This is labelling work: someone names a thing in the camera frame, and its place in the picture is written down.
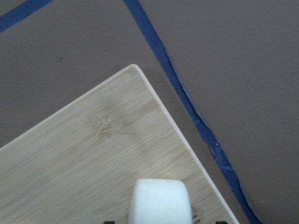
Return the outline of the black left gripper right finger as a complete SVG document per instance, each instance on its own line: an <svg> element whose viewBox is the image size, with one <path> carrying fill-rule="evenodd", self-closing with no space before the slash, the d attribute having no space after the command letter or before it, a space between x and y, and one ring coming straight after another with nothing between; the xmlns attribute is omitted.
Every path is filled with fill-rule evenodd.
<svg viewBox="0 0 299 224"><path fill-rule="evenodd" d="M215 224L228 224L226 221L216 221Z"/></svg>

